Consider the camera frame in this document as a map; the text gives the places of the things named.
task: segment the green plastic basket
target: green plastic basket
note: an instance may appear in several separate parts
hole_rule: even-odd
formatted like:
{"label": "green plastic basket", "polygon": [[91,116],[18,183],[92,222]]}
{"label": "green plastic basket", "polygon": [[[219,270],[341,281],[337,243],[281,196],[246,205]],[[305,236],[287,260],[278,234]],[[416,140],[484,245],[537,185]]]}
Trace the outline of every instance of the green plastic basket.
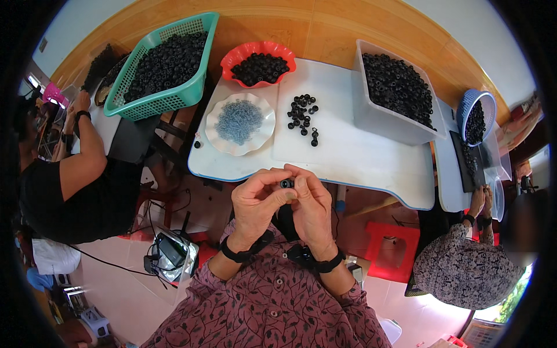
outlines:
{"label": "green plastic basket", "polygon": [[[163,112],[178,110],[197,104],[203,96],[203,86],[207,74],[207,62],[213,45],[214,31],[217,27],[219,14],[206,12],[168,24],[150,32],[139,41],[130,57],[118,74],[110,93],[106,98],[104,113],[111,117],[120,115],[131,121],[146,119]],[[124,94],[135,76],[139,60],[147,54],[147,50],[160,45],[174,34],[187,35],[207,31],[207,41],[196,74],[187,82],[174,88],[154,93],[125,104]]]}

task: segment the wooden wall trim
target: wooden wall trim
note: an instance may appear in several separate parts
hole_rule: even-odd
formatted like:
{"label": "wooden wall trim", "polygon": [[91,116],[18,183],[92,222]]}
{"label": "wooden wall trim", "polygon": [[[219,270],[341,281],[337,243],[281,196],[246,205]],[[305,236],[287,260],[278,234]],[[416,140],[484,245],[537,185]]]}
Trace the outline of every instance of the wooden wall trim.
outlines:
{"label": "wooden wall trim", "polygon": [[136,0],[93,30],[51,76],[58,87],[73,82],[109,41],[131,51],[165,24],[197,13],[221,14],[209,72],[221,74],[220,61],[243,42],[273,40],[296,56],[351,68],[355,40],[380,45],[427,71],[436,95],[456,108],[469,88],[488,90],[497,100],[497,122],[510,119],[509,107],[476,60],[451,35],[401,0]]}

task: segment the white wavy plate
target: white wavy plate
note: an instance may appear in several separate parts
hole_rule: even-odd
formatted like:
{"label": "white wavy plate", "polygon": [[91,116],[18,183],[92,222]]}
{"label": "white wavy plate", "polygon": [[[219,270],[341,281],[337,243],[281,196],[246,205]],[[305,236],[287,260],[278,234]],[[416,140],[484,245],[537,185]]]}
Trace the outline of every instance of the white wavy plate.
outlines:
{"label": "white wavy plate", "polygon": [[[249,100],[255,106],[260,107],[263,114],[263,123],[259,131],[252,133],[251,140],[246,141],[243,145],[220,138],[215,129],[215,125],[218,123],[218,115],[222,112],[222,107],[229,101],[235,102],[236,99]],[[259,149],[271,137],[275,130],[275,121],[275,111],[264,98],[257,97],[251,93],[233,94],[214,105],[213,111],[207,115],[205,134],[207,134],[211,144],[220,152],[229,153],[233,156],[242,156],[250,151]]]}

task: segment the blue plastic basket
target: blue plastic basket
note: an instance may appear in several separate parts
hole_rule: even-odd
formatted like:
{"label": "blue plastic basket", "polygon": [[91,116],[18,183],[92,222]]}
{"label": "blue plastic basket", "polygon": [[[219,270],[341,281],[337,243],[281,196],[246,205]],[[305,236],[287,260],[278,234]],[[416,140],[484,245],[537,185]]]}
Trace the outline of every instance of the blue plastic basket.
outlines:
{"label": "blue plastic basket", "polygon": [[[458,129],[460,129],[460,135],[464,142],[466,142],[466,121],[468,121],[470,111],[472,111],[474,104],[477,103],[478,100],[482,103],[483,120],[486,124],[486,131],[483,132],[482,140],[486,139],[493,128],[493,123],[495,123],[495,117],[497,116],[497,102],[495,101],[493,95],[488,91],[481,92],[476,89],[467,90],[456,110]],[[470,144],[470,147],[473,148],[481,143],[482,142],[479,141],[475,144]]]}
{"label": "blue plastic basket", "polygon": [[[142,38],[131,52],[106,98],[104,113],[111,117],[120,115],[125,119],[137,121],[163,112],[178,110],[197,104],[203,96],[207,73],[207,62],[213,45],[219,14],[206,12],[191,16],[154,30]],[[174,34],[184,36],[207,31],[207,41],[196,74],[187,82],[174,88],[154,93],[125,104],[124,94],[134,79],[139,60],[150,48],[160,45]]]}

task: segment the floral patterned blouse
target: floral patterned blouse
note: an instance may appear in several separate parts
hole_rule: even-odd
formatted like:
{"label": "floral patterned blouse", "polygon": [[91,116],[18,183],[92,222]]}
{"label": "floral patterned blouse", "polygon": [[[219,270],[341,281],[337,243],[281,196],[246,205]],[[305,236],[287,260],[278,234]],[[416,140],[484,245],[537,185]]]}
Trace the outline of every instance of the floral patterned blouse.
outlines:
{"label": "floral patterned blouse", "polygon": [[414,280],[441,302],[483,310],[507,297],[526,268],[512,263],[502,246],[494,246],[492,233],[477,243],[466,239],[467,232],[455,224],[426,246],[414,263]]}
{"label": "floral patterned blouse", "polygon": [[142,348],[391,347],[357,283],[335,299],[319,276],[287,258],[296,242],[287,242],[273,225],[269,230],[275,240],[229,281],[213,275],[206,262],[188,297]]}

